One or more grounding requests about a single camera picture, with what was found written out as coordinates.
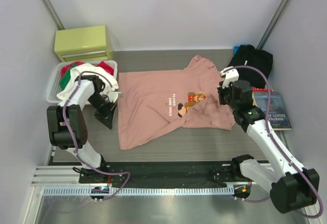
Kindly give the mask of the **pink printed t-shirt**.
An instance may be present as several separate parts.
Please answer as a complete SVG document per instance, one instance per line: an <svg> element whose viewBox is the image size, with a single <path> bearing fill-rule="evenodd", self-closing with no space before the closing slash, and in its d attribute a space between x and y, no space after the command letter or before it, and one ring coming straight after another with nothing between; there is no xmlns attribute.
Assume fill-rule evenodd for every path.
<svg viewBox="0 0 327 224"><path fill-rule="evenodd" d="M120 148L130 150L178 128L231 130L231 109L219 102L221 81L215 64L200 55L184 69L120 73Z"/></svg>

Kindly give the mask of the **white plastic basket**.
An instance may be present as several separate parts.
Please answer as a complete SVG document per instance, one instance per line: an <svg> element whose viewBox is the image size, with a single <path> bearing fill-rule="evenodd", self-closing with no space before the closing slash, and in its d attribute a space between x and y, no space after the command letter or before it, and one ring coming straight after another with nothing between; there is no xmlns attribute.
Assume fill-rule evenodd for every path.
<svg viewBox="0 0 327 224"><path fill-rule="evenodd" d="M90 60L89 63L93 66L98 65L100 62L104 61L107 65L111 66L114 69L113 76L117 78L118 75L118 65L114 60ZM57 99L57 94L62 91L60 87L60 81L61 81L61 70L63 67L66 67L76 61L68 61L68 62L61 62L59 63L55 69L53 70L49 83L46 90L46 96L45 99L50 104L57 104L60 102L59 99Z"/></svg>

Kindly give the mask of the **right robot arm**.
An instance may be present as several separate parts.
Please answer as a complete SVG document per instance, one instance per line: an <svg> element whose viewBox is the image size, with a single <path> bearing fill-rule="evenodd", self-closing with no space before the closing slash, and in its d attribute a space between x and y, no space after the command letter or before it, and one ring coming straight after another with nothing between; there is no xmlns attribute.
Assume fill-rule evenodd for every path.
<svg viewBox="0 0 327 224"><path fill-rule="evenodd" d="M265 113L253 105L250 83L221 81L217 89L219 102L232 109L236 123L256 142L271 165L268 169L250 155L238 156L233 159L231 177L236 181L253 180L269 194L282 214L314 204L322 212L318 172L307 169L278 138Z"/></svg>

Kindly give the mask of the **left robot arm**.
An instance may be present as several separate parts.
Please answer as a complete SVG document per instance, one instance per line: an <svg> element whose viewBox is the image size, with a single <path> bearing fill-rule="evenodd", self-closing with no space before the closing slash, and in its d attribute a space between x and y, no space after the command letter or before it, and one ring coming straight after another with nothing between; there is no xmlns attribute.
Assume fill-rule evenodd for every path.
<svg viewBox="0 0 327 224"><path fill-rule="evenodd" d="M97 183L103 183L110 173L103 156L88 142L88 130L82 110L86 103L95 108L95 118L112 129L113 115L121 93L110 80L95 71L83 71L73 85L73 90L56 106L47 108L50 143L71 153Z"/></svg>

